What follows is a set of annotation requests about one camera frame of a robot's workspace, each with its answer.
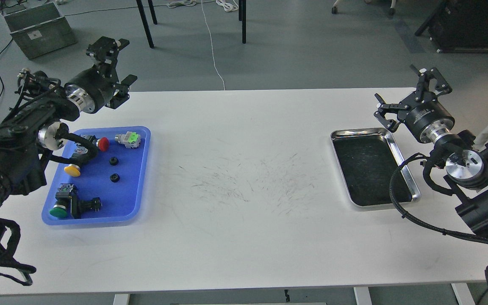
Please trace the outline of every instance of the white cable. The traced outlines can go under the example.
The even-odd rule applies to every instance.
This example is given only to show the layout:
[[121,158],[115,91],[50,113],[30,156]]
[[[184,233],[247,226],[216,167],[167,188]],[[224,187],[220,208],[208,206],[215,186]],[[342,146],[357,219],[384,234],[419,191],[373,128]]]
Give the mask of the white cable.
[[205,23],[207,24],[208,34],[211,37],[212,60],[214,63],[213,68],[216,70],[217,76],[219,76],[219,78],[221,78],[221,81],[223,82],[223,90],[226,90],[225,89],[225,81],[223,80],[223,77],[221,77],[221,75],[219,75],[219,72],[217,71],[217,68],[216,68],[216,59],[213,56],[214,55],[214,44],[212,43],[212,33],[210,32],[210,27],[208,26],[208,23],[207,23],[207,15],[205,14],[205,8],[203,8],[203,0],[201,0],[201,9],[203,10],[203,16],[205,16]]
[[171,1],[167,3],[168,8],[177,8],[179,6],[194,6],[197,4],[196,0],[179,0],[179,1]]
[[[211,0],[211,1],[205,1],[205,3],[210,3],[210,2],[215,2],[216,0]],[[195,6],[198,4],[198,0],[176,0],[176,1],[171,1],[167,4],[163,4],[167,6],[168,8],[177,8],[179,6]]]
[[219,6],[223,6],[223,9],[226,11],[226,12],[230,12],[230,11],[237,11],[238,10],[238,4],[236,4],[236,1],[233,0],[233,4],[231,3],[227,3],[225,0],[216,0],[216,4],[219,5]]

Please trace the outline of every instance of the table leg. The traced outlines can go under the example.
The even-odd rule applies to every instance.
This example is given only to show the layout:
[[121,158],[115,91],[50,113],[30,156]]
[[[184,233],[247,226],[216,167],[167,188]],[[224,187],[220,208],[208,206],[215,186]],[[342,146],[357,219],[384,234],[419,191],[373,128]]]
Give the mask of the table leg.
[[242,21],[242,0],[238,0],[238,21]]
[[130,294],[116,294],[112,305],[129,305],[129,297]]
[[466,283],[451,284],[459,305],[476,305]]
[[426,28],[430,25],[430,21],[436,16],[436,14],[445,8],[447,4],[447,0],[442,0],[440,3],[438,3],[438,6],[432,11],[432,13],[427,17],[427,19],[423,22],[423,24],[415,31],[415,36],[421,36],[421,34],[426,30]]
[[139,14],[141,14],[141,20],[143,22],[144,33],[146,33],[146,38],[148,40],[148,45],[151,49],[154,48],[152,34],[150,33],[150,28],[148,27],[148,21],[146,20],[146,14],[144,14],[144,7],[142,0],[137,0],[137,7],[139,8]]
[[155,25],[157,25],[157,17],[155,17],[155,10],[153,9],[152,0],[148,0],[148,6],[150,8],[150,14],[152,15],[152,21]]
[[239,0],[242,7],[242,43],[246,43],[246,0]]
[[372,305],[368,287],[354,287],[353,291],[355,293],[355,301],[357,302],[357,305]]

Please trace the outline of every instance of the gray storage box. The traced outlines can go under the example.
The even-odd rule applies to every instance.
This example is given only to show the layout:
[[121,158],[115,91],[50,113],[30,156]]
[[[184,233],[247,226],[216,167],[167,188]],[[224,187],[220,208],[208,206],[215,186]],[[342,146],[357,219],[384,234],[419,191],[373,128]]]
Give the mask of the gray storage box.
[[10,35],[29,59],[76,43],[67,19],[54,3],[8,14],[5,21]]

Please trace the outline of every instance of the black table leg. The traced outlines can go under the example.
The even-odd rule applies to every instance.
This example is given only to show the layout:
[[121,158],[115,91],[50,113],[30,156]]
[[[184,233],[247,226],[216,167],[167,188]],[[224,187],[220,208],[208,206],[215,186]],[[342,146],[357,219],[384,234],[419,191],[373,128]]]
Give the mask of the black table leg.
[[242,7],[242,43],[246,43],[246,0],[239,0]]
[[242,0],[238,0],[238,21],[242,21]]
[[152,0],[148,0],[148,6],[150,7],[150,14],[152,15],[152,21],[157,25],[157,17],[155,17],[155,10],[153,9]]
[[427,19],[423,22],[423,24],[415,31],[415,36],[421,36],[421,34],[426,30],[426,28],[430,25],[430,22],[434,17],[446,7],[447,5],[447,0],[442,0],[440,3],[438,3],[438,6],[432,11],[432,14],[430,14]]
[[148,40],[148,45],[153,49],[152,34],[150,33],[150,28],[148,27],[148,21],[146,20],[146,14],[144,14],[144,7],[142,5],[142,0],[137,0],[137,6],[139,8],[139,14],[141,14],[141,20],[144,26],[144,33],[146,33],[146,38]]

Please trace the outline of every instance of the black knob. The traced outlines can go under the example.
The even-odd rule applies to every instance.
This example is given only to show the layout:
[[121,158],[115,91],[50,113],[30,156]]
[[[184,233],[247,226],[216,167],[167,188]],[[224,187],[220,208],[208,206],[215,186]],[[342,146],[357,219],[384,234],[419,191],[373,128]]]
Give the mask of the black knob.
[[109,162],[111,165],[116,165],[116,164],[118,164],[118,162],[119,162],[119,161],[118,161],[118,158],[116,158],[116,157],[112,157],[112,158],[110,158],[110,160],[109,160],[108,162]]
[[110,175],[110,181],[112,181],[112,182],[118,182],[118,181],[120,181],[120,175],[118,175],[118,174],[112,174],[112,175]]

